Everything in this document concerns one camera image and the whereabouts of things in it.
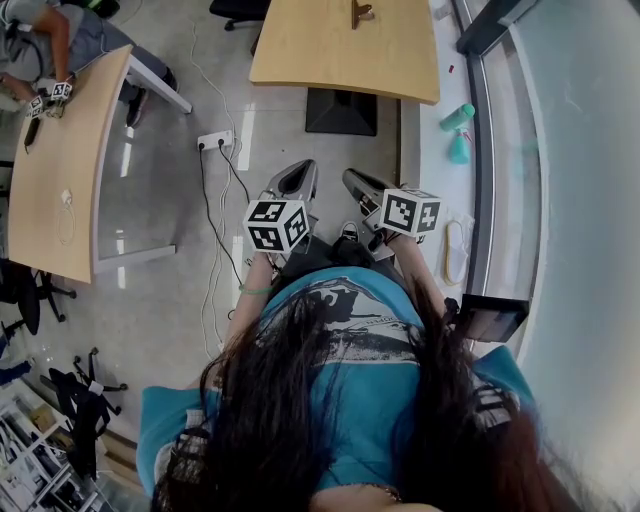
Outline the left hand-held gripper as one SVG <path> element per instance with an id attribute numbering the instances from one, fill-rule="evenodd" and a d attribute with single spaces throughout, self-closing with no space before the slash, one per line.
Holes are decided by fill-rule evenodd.
<path id="1" fill-rule="evenodd" d="M 255 252 L 289 255 L 308 251 L 318 218 L 302 200 L 315 198 L 317 183 L 317 163 L 306 159 L 274 175 L 260 199 L 249 202 L 243 227 Z"/>

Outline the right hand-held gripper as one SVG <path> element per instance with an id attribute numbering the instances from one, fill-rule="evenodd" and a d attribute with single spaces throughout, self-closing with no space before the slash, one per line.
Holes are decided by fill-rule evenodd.
<path id="1" fill-rule="evenodd" d="M 353 168 L 342 181 L 364 216 L 363 225 L 372 233 L 364 245 L 374 260 L 390 258 L 386 241 L 393 235 L 416 240 L 435 230 L 442 200 L 419 189 L 398 189 L 385 180 Z"/>

